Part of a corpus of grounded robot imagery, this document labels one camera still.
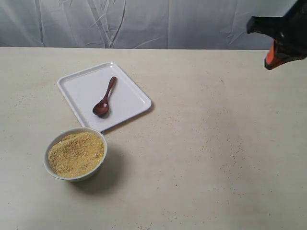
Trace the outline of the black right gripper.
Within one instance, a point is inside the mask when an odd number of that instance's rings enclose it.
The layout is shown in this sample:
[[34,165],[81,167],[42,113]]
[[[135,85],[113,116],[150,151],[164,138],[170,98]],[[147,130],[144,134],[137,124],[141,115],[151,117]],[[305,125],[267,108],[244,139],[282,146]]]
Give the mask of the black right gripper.
[[274,39],[264,60],[264,67],[272,70],[288,62],[303,60],[307,53],[307,1],[297,0],[279,17],[252,16],[247,33],[258,33]]

